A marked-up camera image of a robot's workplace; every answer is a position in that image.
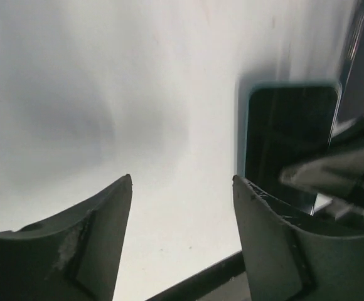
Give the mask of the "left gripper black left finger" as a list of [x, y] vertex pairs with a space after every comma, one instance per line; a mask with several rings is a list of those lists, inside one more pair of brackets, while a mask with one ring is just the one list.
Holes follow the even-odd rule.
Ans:
[[125, 175], [58, 214], [0, 232], [0, 300], [112, 300], [131, 201]]

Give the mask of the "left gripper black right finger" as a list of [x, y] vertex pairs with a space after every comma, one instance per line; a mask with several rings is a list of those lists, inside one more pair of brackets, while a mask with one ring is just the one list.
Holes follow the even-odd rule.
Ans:
[[233, 203], [253, 300], [364, 300], [364, 216], [311, 216], [240, 176]]

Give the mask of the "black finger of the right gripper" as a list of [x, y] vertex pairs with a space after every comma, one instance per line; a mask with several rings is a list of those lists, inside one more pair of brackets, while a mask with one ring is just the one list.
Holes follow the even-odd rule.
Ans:
[[364, 146], [285, 167], [279, 180], [364, 207]]

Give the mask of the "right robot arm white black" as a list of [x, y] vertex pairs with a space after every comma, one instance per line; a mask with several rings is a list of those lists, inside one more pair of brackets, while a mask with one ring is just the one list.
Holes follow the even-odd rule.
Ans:
[[338, 123], [352, 124], [331, 139], [326, 151], [283, 168], [280, 181], [364, 209], [364, 1], [353, 15], [340, 78]]

